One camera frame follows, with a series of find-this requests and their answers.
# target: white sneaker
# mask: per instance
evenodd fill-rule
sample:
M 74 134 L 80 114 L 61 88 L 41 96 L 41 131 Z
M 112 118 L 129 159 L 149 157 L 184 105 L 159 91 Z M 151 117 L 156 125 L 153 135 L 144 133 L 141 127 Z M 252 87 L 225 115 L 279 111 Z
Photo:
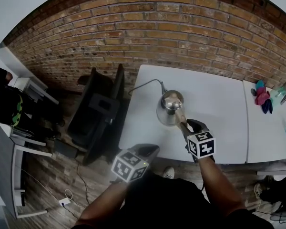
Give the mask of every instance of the white sneaker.
M 164 178 L 173 179 L 175 176 L 175 170 L 173 167 L 166 167 L 163 173 Z

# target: blue cloth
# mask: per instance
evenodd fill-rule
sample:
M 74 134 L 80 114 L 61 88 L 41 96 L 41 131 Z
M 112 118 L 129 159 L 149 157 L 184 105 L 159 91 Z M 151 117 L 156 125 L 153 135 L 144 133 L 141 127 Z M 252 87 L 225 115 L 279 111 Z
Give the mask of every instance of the blue cloth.
M 272 108 L 272 102 L 270 99 L 267 99 L 264 104 L 262 104 L 262 109 L 264 114 L 267 114 L 269 111 L 272 114 L 273 108 Z
M 256 83 L 256 89 L 260 88 L 260 87 L 264 87 L 264 82 L 262 80 L 259 80 L 257 83 Z

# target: black office chair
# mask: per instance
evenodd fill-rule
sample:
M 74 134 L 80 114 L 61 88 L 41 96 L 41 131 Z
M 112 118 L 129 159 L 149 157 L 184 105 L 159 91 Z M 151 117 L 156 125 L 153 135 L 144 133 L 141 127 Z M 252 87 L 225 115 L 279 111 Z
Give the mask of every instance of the black office chair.
M 81 100 L 69 123 L 67 133 L 72 142 L 87 149 L 82 164 L 99 158 L 106 150 L 117 147 L 128 104 L 123 100 L 124 69 L 120 64 L 112 80 L 91 70 Z

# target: pink cloth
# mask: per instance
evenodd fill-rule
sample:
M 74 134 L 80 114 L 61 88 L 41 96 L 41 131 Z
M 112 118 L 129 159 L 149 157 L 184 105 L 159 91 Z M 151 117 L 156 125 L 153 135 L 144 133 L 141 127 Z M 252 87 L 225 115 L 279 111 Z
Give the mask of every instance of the pink cloth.
M 260 94 L 265 93 L 265 92 L 266 92 L 266 87 L 265 86 L 259 87 L 256 90 L 256 96 L 258 97 Z
M 270 93 L 266 92 L 266 87 L 259 87 L 258 90 L 256 91 L 257 97 L 255 99 L 255 104 L 256 105 L 263 105 L 264 102 L 270 98 Z

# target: table leg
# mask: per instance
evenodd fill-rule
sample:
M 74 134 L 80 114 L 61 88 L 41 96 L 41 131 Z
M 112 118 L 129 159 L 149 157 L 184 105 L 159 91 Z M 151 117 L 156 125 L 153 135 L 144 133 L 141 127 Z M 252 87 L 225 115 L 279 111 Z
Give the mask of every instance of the table leg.
M 23 146 L 20 146 L 20 145 L 15 145 L 15 148 L 17 150 L 21 150 L 21 151 L 24 151 L 24 152 L 27 152 L 27 153 L 31 153 L 31 154 L 42 155 L 42 156 L 47 156 L 47 157 L 52 157 L 53 156 L 52 153 L 42 152 L 42 151 L 39 151 L 39 150 L 36 150 L 36 149 L 23 147 Z
M 38 92 L 40 92 L 42 95 L 50 99 L 53 103 L 59 104 L 59 102 L 53 98 L 51 95 L 49 95 L 47 92 L 45 92 L 42 88 L 40 88 L 37 84 L 35 84 L 33 81 L 30 81 L 29 84 L 35 88 Z
M 286 175 L 286 170 L 264 170 L 257 171 L 258 176 L 281 176 Z
M 14 141 L 15 139 L 19 139 L 19 140 L 21 140 L 21 141 L 25 141 L 25 142 L 28 142 L 28 143 L 33 143 L 33 144 L 37 144 L 37 145 L 40 145 L 40 146 L 46 146 L 46 143 L 39 142 L 39 141 L 30 139 L 30 138 L 27 138 L 27 137 L 19 136 L 19 135 L 11 136 L 11 139 L 12 139 L 13 141 Z
M 20 214 L 20 215 L 18 214 L 17 219 L 32 217 L 32 216 L 38 216 L 38 215 L 42 215 L 42 214 L 46 214 L 46 213 L 48 213 L 48 211 L 46 209 L 43 209 L 43 210 L 38 210 L 38 211 L 35 211 L 32 213 L 25 213 L 25 214 Z

